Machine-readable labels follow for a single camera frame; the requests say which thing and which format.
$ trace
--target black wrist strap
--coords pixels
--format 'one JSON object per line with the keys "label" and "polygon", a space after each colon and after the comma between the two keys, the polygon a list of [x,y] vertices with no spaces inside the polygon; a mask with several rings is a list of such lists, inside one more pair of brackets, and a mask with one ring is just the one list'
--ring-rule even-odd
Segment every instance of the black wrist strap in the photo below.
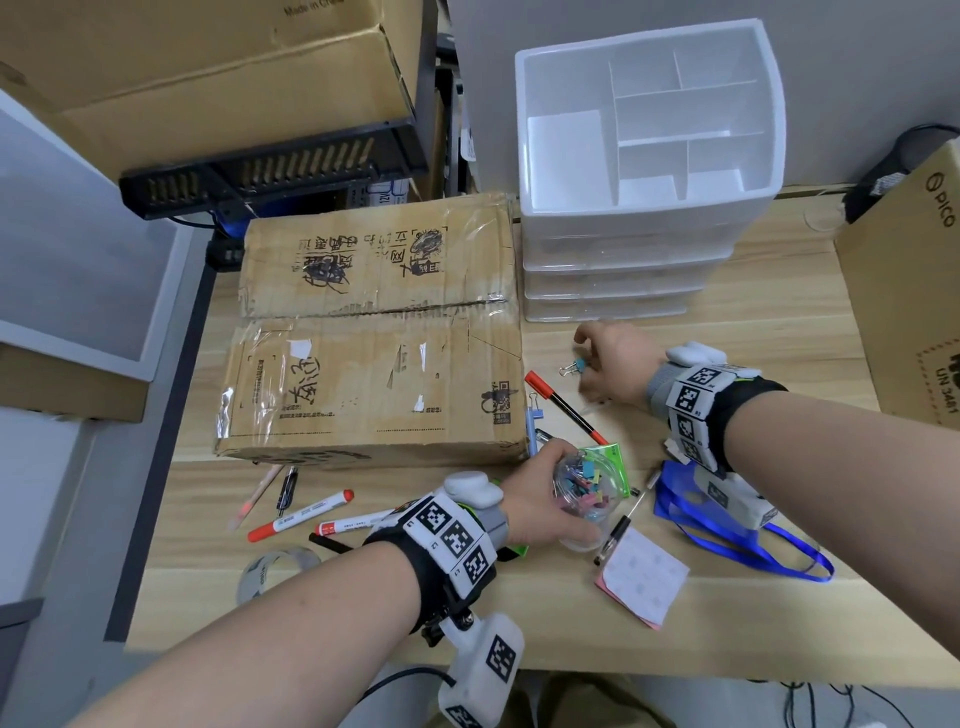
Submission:
{"label": "black wrist strap", "polygon": [[787,388],[771,379],[758,376],[756,379],[739,379],[721,392],[718,392],[713,406],[707,415],[707,428],[710,437],[710,451],[717,465],[724,471],[732,472],[727,460],[724,436],[733,413],[740,407],[767,392],[786,392]]}
{"label": "black wrist strap", "polygon": [[372,533],[364,542],[364,546],[378,541],[386,541],[403,551],[403,555],[407,557],[417,575],[417,582],[420,584],[420,615],[417,617],[416,626],[410,632],[414,634],[429,620],[444,611],[446,575],[437,562],[430,558],[430,555],[410,538],[401,526],[383,528]]}

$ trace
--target white marker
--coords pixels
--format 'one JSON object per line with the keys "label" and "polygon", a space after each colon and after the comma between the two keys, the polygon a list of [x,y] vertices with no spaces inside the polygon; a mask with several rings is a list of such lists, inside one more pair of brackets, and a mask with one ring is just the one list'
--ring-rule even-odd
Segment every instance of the white marker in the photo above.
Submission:
{"label": "white marker", "polygon": [[291,513],[289,516],[284,516],[281,519],[276,519],[276,521],[265,523],[259,528],[255,528],[253,531],[247,534],[247,541],[252,544],[255,544],[257,541],[263,541],[273,536],[275,533],[280,531],[285,531],[287,528],[293,528],[295,525],[299,525],[304,521],[309,521],[315,516],[320,516],[327,511],[332,511],[334,508],[339,508],[345,503],[349,503],[353,500],[353,491],[341,491],[333,496],[324,498],[323,500],[318,500],[313,505],[308,505],[306,508],[302,508],[296,513]]}
{"label": "white marker", "polygon": [[361,528],[373,528],[393,512],[394,509],[391,509],[389,511],[368,513],[366,516],[354,516],[351,519],[327,521],[318,525],[315,533],[318,536],[332,536],[335,533],[347,533],[347,531],[358,531]]}

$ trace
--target clear plastic jar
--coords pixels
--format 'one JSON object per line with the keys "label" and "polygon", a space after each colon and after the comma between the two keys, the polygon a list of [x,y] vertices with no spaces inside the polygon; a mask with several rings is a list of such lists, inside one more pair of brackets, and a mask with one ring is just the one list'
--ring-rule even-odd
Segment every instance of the clear plastic jar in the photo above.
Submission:
{"label": "clear plastic jar", "polygon": [[612,529],[613,512],[630,492],[613,462],[590,450],[577,450],[557,463],[553,491],[566,513],[600,526],[596,543],[561,540],[573,551],[593,551],[603,544]]}

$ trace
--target tape roll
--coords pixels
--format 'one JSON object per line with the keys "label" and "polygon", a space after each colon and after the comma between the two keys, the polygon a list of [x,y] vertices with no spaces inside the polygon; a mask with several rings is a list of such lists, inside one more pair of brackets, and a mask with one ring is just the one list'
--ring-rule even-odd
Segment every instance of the tape roll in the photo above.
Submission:
{"label": "tape roll", "polygon": [[240,577],[240,583],[237,585],[237,606],[246,604],[257,596],[263,596],[266,592],[267,571],[276,563],[277,559],[287,556],[297,562],[301,571],[313,569],[320,565],[320,556],[309,548],[286,548],[282,551],[271,551],[265,553],[258,559],[251,561],[243,570]]}

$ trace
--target sticky note pad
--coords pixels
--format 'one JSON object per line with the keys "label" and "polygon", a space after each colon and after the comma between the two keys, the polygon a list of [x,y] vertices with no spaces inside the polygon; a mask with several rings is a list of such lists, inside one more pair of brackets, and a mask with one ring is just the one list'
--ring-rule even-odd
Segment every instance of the sticky note pad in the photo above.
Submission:
{"label": "sticky note pad", "polygon": [[690,569],[628,528],[596,585],[654,629],[660,629]]}

